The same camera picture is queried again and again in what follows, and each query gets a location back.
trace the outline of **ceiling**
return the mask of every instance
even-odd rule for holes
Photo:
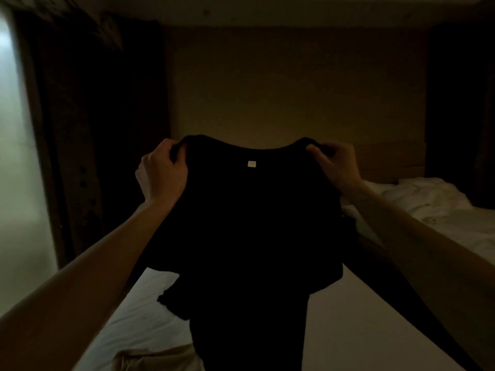
[[[482,18],[493,0],[106,0],[125,17],[173,26],[428,29]]]

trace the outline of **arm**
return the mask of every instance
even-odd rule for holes
[[[146,244],[181,196],[185,149],[176,163],[164,140],[136,171],[145,195],[124,224],[102,238],[0,319],[3,369],[69,371],[100,330]]]
[[[333,157],[313,145],[308,151],[454,339],[484,370],[495,369],[495,268],[369,190],[352,145],[326,146],[335,152]]]

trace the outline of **forearm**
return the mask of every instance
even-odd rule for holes
[[[344,193],[451,335],[484,369],[495,367],[495,268],[363,185]]]
[[[141,206],[2,317],[0,357],[5,368],[70,370],[108,317],[169,211],[163,206]]]

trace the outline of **left hand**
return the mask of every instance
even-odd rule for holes
[[[186,146],[183,145],[174,163],[170,150],[177,142],[165,139],[148,155],[143,156],[136,178],[145,196],[145,203],[153,203],[171,210],[186,187],[188,169]]]

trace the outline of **dark curtain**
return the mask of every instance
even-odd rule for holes
[[[133,213],[141,156],[170,136],[160,25],[119,19],[116,50],[83,12],[69,17],[16,13],[61,267]]]
[[[443,25],[429,43],[426,175],[475,206],[495,208],[495,42],[492,23]]]

